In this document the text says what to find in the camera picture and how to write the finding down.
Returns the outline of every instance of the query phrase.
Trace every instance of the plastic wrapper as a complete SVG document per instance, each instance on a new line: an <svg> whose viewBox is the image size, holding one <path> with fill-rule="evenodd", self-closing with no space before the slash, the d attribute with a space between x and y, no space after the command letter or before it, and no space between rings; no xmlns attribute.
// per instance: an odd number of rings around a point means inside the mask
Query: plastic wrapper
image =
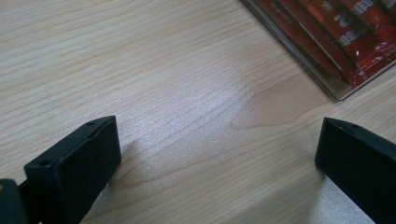
<svg viewBox="0 0 396 224"><path fill-rule="evenodd" d="M396 63L392 1L245 2L335 100Z"/></svg>

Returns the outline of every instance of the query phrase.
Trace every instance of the clear plastic tray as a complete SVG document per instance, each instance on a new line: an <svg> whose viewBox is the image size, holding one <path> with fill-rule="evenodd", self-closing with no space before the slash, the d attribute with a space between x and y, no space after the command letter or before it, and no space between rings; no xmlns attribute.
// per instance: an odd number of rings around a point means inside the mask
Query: clear plastic tray
<svg viewBox="0 0 396 224"><path fill-rule="evenodd" d="M334 100L396 63L393 0L244 0Z"/></svg>

